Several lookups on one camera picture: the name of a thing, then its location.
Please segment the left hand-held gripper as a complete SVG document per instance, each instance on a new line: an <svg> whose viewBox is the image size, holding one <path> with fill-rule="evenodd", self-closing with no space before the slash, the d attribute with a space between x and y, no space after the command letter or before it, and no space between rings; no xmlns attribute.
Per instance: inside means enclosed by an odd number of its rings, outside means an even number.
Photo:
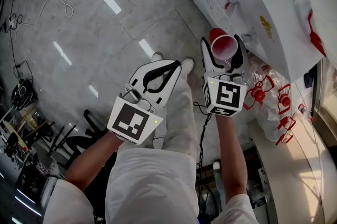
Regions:
<svg viewBox="0 0 337 224"><path fill-rule="evenodd" d="M163 122L157 110L168 103L181 70L177 60L140 66L115 99L107 129L122 140L143 143Z"/></svg>

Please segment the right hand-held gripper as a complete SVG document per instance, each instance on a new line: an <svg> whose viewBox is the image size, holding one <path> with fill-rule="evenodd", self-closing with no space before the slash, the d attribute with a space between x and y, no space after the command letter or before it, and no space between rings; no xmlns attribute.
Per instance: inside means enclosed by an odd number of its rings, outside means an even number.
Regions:
<svg viewBox="0 0 337 224"><path fill-rule="evenodd" d="M203 94L207 113L232 117L243 107L247 86L245 76L249 71L247 50L241 38L235 34L237 50L231 58L231 67L216 63L205 37L201 38L203 67L205 69Z"/></svg>

